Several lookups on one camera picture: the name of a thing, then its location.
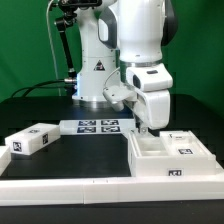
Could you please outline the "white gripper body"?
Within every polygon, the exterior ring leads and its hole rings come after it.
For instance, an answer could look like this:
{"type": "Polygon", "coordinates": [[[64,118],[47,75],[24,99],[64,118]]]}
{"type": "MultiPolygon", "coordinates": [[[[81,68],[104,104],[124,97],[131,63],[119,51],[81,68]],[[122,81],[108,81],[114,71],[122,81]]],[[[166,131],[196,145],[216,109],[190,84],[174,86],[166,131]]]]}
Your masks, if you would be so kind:
{"type": "Polygon", "coordinates": [[[128,67],[126,81],[137,94],[132,111],[151,130],[168,125],[173,79],[163,64],[152,67],[128,67]]]}

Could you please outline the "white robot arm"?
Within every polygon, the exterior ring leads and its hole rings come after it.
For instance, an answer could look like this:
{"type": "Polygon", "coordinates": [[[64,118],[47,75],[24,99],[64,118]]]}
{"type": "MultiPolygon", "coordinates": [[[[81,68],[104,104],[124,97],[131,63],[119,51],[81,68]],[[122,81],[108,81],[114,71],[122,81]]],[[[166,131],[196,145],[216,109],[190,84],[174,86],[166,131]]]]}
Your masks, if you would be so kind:
{"type": "Polygon", "coordinates": [[[170,117],[172,76],[161,47],[177,31],[171,0],[59,0],[64,28],[77,24],[82,68],[73,99],[84,106],[129,107],[141,129],[170,117]]]}

